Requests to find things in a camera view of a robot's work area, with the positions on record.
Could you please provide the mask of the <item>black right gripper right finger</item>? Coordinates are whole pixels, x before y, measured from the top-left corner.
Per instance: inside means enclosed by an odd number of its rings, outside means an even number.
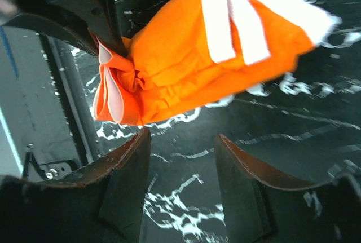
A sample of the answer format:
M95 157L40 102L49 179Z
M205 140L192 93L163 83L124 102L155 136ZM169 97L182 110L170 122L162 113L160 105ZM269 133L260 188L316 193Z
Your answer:
M286 174L215 138L229 242L359 242L360 174L317 184Z

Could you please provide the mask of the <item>orange underwear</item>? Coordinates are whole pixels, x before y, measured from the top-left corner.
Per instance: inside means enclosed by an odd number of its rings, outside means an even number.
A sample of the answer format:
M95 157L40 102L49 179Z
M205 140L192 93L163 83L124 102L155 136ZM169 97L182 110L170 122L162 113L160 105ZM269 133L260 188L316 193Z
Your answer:
M336 23L306 0L170 0L126 56L99 43L93 116L140 126L242 92L293 71Z

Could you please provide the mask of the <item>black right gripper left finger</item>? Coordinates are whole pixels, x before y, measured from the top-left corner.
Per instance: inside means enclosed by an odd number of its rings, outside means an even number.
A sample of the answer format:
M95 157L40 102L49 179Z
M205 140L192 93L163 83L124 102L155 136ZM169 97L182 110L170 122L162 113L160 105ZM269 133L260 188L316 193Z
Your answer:
M1 177L2 242L138 242L151 152L141 129L59 180Z

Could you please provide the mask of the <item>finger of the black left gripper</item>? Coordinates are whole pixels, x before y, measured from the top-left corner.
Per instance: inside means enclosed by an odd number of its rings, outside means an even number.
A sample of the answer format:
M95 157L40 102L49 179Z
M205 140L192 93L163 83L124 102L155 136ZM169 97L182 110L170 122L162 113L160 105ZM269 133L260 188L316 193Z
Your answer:
M126 56L115 0L1 0L1 25L32 30L97 55Z

